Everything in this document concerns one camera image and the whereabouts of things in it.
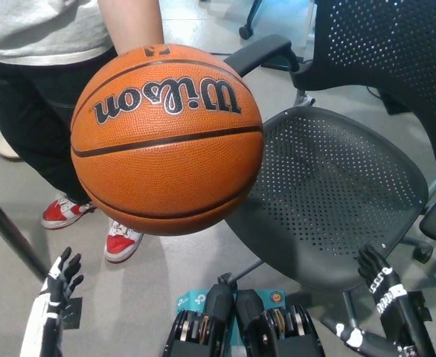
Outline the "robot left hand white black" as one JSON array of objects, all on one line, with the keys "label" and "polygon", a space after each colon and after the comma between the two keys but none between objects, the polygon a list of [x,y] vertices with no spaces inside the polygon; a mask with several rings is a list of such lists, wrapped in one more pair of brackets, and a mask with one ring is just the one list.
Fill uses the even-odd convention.
[{"label": "robot left hand white black", "polygon": [[81,254],[67,247],[49,269],[39,294],[33,300],[22,339],[20,357],[62,355],[62,314],[84,276]]}]

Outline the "robot right hand white black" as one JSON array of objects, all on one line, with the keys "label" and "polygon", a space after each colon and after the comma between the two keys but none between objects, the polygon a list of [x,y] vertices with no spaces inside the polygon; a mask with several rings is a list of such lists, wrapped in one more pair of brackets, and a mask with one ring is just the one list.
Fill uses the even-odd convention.
[{"label": "robot right hand white black", "polygon": [[357,262],[385,335],[332,321],[324,325],[346,347],[361,356],[435,356],[425,326],[432,318],[421,294],[407,290],[396,270],[373,246],[362,247]]}]

